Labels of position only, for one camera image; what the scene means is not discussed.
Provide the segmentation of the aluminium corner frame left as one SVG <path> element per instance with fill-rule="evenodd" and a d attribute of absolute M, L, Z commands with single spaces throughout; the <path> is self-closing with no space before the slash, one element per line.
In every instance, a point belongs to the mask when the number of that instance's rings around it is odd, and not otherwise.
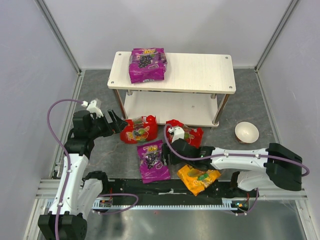
<path fill-rule="evenodd" d="M 58 41 L 59 45 L 61 46 L 63 52 L 65 53 L 66 57 L 68 58 L 69 62 L 71 63 L 74 70 L 77 72 L 78 75 L 82 73 L 82 69 L 79 66 L 75 56 L 73 55 L 69 45 L 67 44 L 59 26 L 57 25 L 49 7 L 46 4 L 45 0 L 35 0 L 35 3 L 39 7 L 43 17 L 45 18 L 47 24 L 49 25 L 51 31 L 53 32 L 56 40 Z"/>

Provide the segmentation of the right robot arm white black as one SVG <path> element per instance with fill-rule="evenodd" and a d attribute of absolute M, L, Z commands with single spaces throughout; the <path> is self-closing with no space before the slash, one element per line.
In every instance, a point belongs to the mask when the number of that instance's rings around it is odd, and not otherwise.
<path fill-rule="evenodd" d="M 279 143 L 255 150 L 195 147 L 183 139 L 162 145 L 164 163 L 185 163 L 202 172 L 234 169 L 231 181 L 243 191 L 276 186 L 287 191 L 302 189 L 302 158 Z"/>

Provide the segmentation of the aluminium corner frame right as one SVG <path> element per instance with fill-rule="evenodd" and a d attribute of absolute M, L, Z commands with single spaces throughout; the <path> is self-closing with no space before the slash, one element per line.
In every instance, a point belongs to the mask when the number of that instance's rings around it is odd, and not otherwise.
<path fill-rule="evenodd" d="M 271 50 L 273 49 L 274 45 L 276 44 L 278 38 L 280 37 L 282 31 L 284 30 L 285 26 L 289 22 L 292 14 L 296 10 L 298 4 L 300 3 L 300 0 L 291 0 L 285 9 L 282 17 L 280 18 L 273 34 L 271 35 L 271 38 L 269 39 L 266 47 L 264 48 L 257 64 L 254 67 L 254 70 L 256 73 L 259 72 L 261 67 L 263 66 L 264 62 L 266 61 L 268 55 L 270 54 Z"/>

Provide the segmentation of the white two-tier wooden shelf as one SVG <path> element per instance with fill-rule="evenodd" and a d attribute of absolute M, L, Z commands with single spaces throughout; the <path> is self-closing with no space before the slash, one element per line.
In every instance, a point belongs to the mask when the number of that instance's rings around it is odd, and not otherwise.
<path fill-rule="evenodd" d="M 146 83 L 131 83 L 130 55 L 115 54 L 107 82 L 125 119 L 152 115 L 160 125 L 178 120 L 190 127 L 219 126 L 229 96 L 236 92 L 230 55 L 166 53 L 164 80 Z"/>

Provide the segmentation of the red candy bag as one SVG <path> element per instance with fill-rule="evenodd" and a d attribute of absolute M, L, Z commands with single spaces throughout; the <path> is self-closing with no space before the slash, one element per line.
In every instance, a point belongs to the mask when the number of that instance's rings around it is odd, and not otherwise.
<path fill-rule="evenodd" d="M 153 115 L 126 119 L 127 126 L 120 133 L 120 140 L 126 144 L 137 144 L 155 140 L 158 124 Z"/>
<path fill-rule="evenodd" d="M 204 135 L 204 131 L 202 128 L 191 128 L 187 125 L 183 124 L 182 122 L 172 119 L 166 121 L 166 124 L 171 125 L 172 127 L 181 127 L 184 130 L 184 140 L 186 140 L 190 145 L 199 148 L 202 142 L 202 138 Z"/>

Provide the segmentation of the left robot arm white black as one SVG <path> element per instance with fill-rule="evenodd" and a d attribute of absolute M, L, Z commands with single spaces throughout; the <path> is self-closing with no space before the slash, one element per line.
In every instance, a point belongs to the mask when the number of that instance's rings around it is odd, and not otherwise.
<path fill-rule="evenodd" d="M 64 144 L 63 171 L 57 193 L 48 213 L 38 219 L 38 227 L 47 240 L 83 240 L 87 218 L 100 194 L 109 194 L 107 174 L 101 170 L 83 176 L 95 139 L 119 134 L 128 123 L 113 110 L 108 122 L 101 110 L 80 110 L 73 114 L 73 127 Z"/>

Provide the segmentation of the red candy bag right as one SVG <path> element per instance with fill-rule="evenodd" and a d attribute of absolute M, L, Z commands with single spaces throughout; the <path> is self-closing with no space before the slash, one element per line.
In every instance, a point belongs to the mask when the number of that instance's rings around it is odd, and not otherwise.
<path fill-rule="evenodd" d="M 202 138 L 204 135 L 204 131 L 202 128 L 191 128 L 187 125 L 183 124 L 182 122 L 172 119 L 166 121 L 166 124 L 171 125 L 172 127 L 181 127 L 184 130 L 184 140 L 186 140 L 190 145 L 199 148 L 202 142 Z"/>

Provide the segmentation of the purple candy bag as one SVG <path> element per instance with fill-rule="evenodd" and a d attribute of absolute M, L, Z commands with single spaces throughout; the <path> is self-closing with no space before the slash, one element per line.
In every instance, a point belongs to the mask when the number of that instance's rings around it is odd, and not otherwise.
<path fill-rule="evenodd" d="M 163 48 L 134 48 L 128 65 L 130 82 L 163 81 L 167 71 L 167 57 Z"/>
<path fill-rule="evenodd" d="M 137 147 L 139 170 L 143 184 L 170 180 L 169 168 L 162 162 L 162 140 Z"/>

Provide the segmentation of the aluminium corner frame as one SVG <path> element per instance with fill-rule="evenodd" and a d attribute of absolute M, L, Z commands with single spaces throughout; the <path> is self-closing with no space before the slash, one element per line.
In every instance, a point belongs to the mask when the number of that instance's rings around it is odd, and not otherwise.
<path fill-rule="evenodd" d="M 266 61 L 268 55 L 270 54 L 271 50 L 273 49 L 274 45 L 276 44 L 278 38 L 280 37 L 282 31 L 284 30 L 285 26 L 289 22 L 292 14 L 296 10 L 298 4 L 300 3 L 300 0 L 291 0 L 285 9 L 282 17 L 280 18 L 273 34 L 271 35 L 271 38 L 269 39 L 266 47 L 264 48 L 257 64 L 254 67 L 254 70 L 256 73 L 259 72 L 261 67 L 263 66 L 264 62 Z"/>
<path fill-rule="evenodd" d="M 65 53 L 66 57 L 68 58 L 69 62 L 71 63 L 74 70 L 77 72 L 78 75 L 82 73 L 82 69 L 79 66 L 75 56 L 73 55 L 69 45 L 67 44 L 59 26 L 57 25 L 49 7 L 46 4 L 45 0 L 35 0 L 35 3 L 39 7 L 43 17 L 45 18 L 47 24 L 49 25 L 51 31 L 53 32 L 56 40 L 58 41 L 59 45 L 61 46 L 63 52 Z"/>

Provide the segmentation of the red candy bag left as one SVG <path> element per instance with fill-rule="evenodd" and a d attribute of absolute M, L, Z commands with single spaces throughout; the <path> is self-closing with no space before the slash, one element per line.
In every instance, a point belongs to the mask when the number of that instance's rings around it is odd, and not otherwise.
<path fill-rule="evenodd" d="M 158 124 L 153 115 L 126 119 L 127 126 L 120 133 L 120 140 L 126 144 L 137 144 L 155 140 Z"/>

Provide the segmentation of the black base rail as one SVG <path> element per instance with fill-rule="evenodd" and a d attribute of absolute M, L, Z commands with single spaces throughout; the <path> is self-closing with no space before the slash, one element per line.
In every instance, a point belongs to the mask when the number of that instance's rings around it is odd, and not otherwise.
<path fill-rule="evenodd" d="M 139 205 L 200 205 L 217 204 L 223 198 L 247 199 L 255 198 L 255 190 L 246 192 L 237 187 L 231 187 L 230 182 L 216 180 L 204 191 L 194 195 L 180 179 L 169 179 L 144 184 L 141 179 L 114 178 L 108 179 L 103 171 L 89 172 L 81 180 L 84 183 L 95 176 L 102 176 L 102 186 L 106 188 L 103 194 L 134 194 L 138 196 Z"/>

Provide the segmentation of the white ceramic bowl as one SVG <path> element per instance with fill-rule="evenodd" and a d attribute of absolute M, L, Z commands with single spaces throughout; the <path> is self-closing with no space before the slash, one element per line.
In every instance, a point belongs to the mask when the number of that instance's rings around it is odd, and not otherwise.
<path fill-rule="evenodd" d="M 235 126 L 234 133 L 236 138 L 245 144 L 256 142 L 260 136 L 258 128 L 250 122 L 240 122 Z"/>

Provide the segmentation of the orange candy bag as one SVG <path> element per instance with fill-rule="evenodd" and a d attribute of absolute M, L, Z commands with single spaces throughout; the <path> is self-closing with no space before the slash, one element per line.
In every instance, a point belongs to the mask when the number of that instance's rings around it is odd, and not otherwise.
<path fill-rule="evenodd" d="M 185 165 L 177 172 L 178 177 L 182 180 L 187 189 L 197 196 L 215 182 L 221 173 L 218 170 L 202 171 Z"/>

